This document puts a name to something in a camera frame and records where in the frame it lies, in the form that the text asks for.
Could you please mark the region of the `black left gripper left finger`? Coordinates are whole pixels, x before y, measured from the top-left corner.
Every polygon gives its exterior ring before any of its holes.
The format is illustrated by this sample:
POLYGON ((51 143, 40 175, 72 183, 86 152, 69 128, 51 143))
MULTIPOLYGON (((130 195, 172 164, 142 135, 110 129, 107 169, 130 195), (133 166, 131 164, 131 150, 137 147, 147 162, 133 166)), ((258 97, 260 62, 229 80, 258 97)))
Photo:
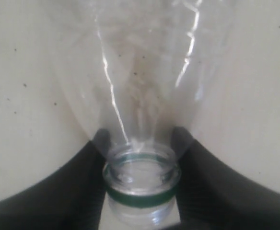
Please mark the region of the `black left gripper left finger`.
POLYGON ((102 154, 110 134, 94 138, 65 165, 28 189, 0 201, 0 230, 97 230, 105 199, 102 154))

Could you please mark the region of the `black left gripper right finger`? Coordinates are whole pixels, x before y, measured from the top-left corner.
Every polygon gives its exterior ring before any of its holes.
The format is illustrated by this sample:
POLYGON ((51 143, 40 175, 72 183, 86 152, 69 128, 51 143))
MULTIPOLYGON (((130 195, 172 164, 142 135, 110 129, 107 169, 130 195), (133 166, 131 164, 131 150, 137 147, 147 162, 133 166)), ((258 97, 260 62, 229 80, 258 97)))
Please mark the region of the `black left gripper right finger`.
POLYGON ((182 153, 175 230, 280 230, 280 194, 236 172, 183 127, 172 132, 182 153))

